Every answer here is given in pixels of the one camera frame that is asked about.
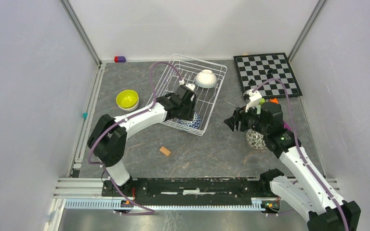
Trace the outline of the blue white patterned bowl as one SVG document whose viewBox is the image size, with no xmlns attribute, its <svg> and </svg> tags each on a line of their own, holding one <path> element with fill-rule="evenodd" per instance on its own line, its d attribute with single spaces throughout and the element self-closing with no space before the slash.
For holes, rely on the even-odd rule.
<svg viewBox="0 0 370 231">
<path fill-rule="evenodd" d="M 180 125 L 186 126 L 188 128 L 199 129 L 202 124 L 202 119 L 200 115 L 195 111 L 192 121 L 178 119 L 177 123 Z"/>
</svg>

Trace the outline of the red floral patterned bowl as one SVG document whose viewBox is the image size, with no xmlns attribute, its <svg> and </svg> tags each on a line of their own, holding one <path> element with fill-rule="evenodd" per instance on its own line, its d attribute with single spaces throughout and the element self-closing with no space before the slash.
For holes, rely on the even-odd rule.
<svg viewBox="0 0 370 231">
<path fill-rule="evenodd" d="M 249 129 L 246 132 L 246 141 L 248 145 L 256 150 L 266 150 L 266 144 L 264 142 L 264 136 L 257 131 Z"/>
</svg>

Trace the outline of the yellow bowl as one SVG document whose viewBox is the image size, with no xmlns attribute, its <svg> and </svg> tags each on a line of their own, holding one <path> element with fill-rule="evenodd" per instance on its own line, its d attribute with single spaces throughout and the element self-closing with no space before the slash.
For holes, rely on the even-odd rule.
<svg viewBox="0 0 370 231">
<path fill-rule="evenodd" d="M 121 108 L 132 108 L 138 101 L 138 93 L 134 90 L 123 90 L 116 96 L 116 104 Z"/>
</svg>

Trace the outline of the plain white bowl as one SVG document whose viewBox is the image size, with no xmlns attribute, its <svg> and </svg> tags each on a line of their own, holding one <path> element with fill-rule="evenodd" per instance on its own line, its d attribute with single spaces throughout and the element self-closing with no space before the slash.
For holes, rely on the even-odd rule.
<svg viewBox="0 0 370 231">
<path fill-rule="evenodd" d="M 119 107 L 121 110 L 125 111 L 125 112 L 132 112 L 132 111 L 135 111 L 135 110 L 137 109 L 138 105 L 139 105 L 139 101 L 137 101 L 137 102 L 136 102 L 133 106 L 131 106 L 131 107 L 121 107 L 120 105 L 118 105 L 118 107 Z"/>
</svg>

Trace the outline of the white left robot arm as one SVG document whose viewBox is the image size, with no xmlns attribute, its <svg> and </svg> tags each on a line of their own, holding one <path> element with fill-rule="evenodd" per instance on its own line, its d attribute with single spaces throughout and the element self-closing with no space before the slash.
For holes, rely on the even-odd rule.
<svg viewBox="0 0 370 231">
<path fill-rule="evenodd" d="M 105 114 L 100 117 L 87 146 L 111 177 L 113 189 L 120 196 L 132 191 L 131 176 L 122 161 L 127 139 L 147 127 L 174 118 L 192 121 L 197 100 L 195 88 L 194 84 L 180 85 L 174 93 L 158 97 L 142 109 L 123 116 Z"/>
</svg>

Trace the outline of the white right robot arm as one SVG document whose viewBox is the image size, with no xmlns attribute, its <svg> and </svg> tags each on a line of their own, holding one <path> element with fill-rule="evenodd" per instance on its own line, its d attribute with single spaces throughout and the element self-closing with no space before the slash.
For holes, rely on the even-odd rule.
<svg viewBox="0 0 370 231">
<path fill-rule="evenodd" d="M 346 201 L 314 167 L 296 134 L 285 128 L 281 105 L 265 102 L 260 110 L 251 106 L 237 107 L 224 123 L 232 131 L 251 129 L 263 135 L 267 149 L 300 183 L 298 188 L 279 169 L 271 169 L 260 175 L 262 195 L 275 194 L 284 199 L 302 216 L 310 231 L 357 229 L 359 205 Z"/>
</svg>

